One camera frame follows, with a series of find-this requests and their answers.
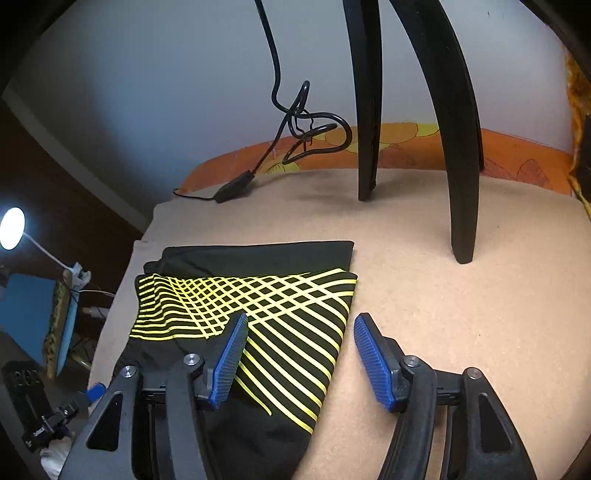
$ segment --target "brown wall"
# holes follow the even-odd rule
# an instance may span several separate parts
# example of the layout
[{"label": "brown wall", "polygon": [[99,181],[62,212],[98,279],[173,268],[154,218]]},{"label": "brown wall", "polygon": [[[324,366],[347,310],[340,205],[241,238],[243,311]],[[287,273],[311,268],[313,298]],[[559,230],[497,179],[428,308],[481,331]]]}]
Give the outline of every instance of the brown wall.
[{"label": "brown wall", "polygon": [[[59,166],[0,102],[0,216],[13,206],[25,212],[27,233],[53,255],[91,270],[87,288],[116,291],[141,233]],[[0,248],[0,264],[11,273],[44,278],[59,278],[61,272],[26,239],[10,252]],[[90,293],[80,301],[110,302]]]}]

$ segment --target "white lamp arm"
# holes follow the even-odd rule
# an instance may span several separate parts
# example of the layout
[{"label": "white lamp arm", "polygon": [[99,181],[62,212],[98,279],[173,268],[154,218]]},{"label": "white lamp arm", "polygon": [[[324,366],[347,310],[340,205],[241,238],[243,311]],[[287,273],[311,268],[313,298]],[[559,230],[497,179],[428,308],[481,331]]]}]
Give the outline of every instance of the white lamp arm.
[{"label": "white lamp arm", "polygon": [[72,267],[68,267],[64,262],[60,261],[58,258],[54,257],[53,255],[51,255],[47,250],[45,250],[41,245],[39,245],[39,243],[37,243],[37,241],[31,237],[31,235],[29,235],[26,232],[23,232],[22,234],[23,236],[26,236],[31,242],[33,242],[33,244],[39,249],[41,250],[43,253],[45,253],[49,258],[51,258],[54,262],[60,264],[63,268],[65,268],[66,270],[71,271],[72,273],[74,273],[74,269]]}]

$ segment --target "white cloth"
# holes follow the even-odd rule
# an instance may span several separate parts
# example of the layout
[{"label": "white cloth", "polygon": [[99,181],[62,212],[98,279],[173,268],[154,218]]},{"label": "white cloth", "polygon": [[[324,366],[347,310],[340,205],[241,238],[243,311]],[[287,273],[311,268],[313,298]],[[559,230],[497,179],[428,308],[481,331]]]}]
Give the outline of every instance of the white cloth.
[{"label": "white cloth", "polygon": [[52,440],[48,448],[41,449],[41,466],[51,480],[57,480],[72,448],[72,439]]}]

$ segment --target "metal screw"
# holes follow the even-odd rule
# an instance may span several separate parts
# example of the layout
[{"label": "metal screw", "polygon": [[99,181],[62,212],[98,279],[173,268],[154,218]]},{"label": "metal screw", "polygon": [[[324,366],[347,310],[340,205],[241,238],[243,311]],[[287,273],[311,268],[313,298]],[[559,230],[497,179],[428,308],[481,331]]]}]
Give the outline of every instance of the metal screw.
[{"label": "metal screw", "polygon": [[138,369],[133,365],[128,365],[127,367],[123,367],[119,373],[123,378],[130,378],[133,377],[137,371]]},{"label": "metal screw", "polygon": [[184,364],[189,366],[197,365],[200,361],[201,357],[199,357],[196,353],[189,353],[188,355],[185,355],[185,358],[183,358]]},{"label": "metal screw", "polygon": [[414,355],[407,355],[404,357],[404,364],[407,367],[418,367],[421,364],[421,359]]},{"label": "metal screw", "polygon": [[475,367],[470,367],[466,370],[466,373],[473,380],[480,380],[482,378],[482,372]]}]

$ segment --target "blue object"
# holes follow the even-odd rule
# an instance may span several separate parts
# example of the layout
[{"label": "blue object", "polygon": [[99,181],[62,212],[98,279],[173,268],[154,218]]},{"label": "blue object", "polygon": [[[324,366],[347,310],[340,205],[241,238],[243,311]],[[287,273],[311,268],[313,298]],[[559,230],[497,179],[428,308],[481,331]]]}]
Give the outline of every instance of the blue object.
[{"label": "blue object", "polygon": [[57,354],[56,375],[61,373],[64,368],[68,351],[70,350],[70,342],[74,334],[74,325],[76,324],[76,313],[78,312],[78,301],[80,300],[80,287],[74,287],[70,290],[70,304],[68,305],[68,313],[64,323],[64,330],[61,334],[60,350]]},{"label": "blue object", "polygon": [[220,360],[217,362],[216,368],[213,371],[213,388],[209,395],[209,403],[213,408],[219,408],[220,403],[226,401],[228,398],[247,336],[248,319],[246,314],[243,313],[236,323],[232,336],[228,340],[226,348],[222,352]]},{"label": "blue object", "polygon": [[102,383],[97,383],[94,387],[86,390],[86,398],[88,398],[88,401],[92,405],[95,401],[101,398],[106,391],[107,388]]},{"label": "blue object", "polygon": [[353,334],[355,335],[355,344],[359,356],[365,367],[369,382],[374,389],[375,398],[386,409],[392,411],[396,399],[392,392],[391,371],[361,315],[355,319]]},{"label": "blue object", "polygon": [[0,330],[41,366],[45,365],[43,342],[49,330],[55,284],[46,278],[13,274],[8,279],[6,297],[0,301]]}]

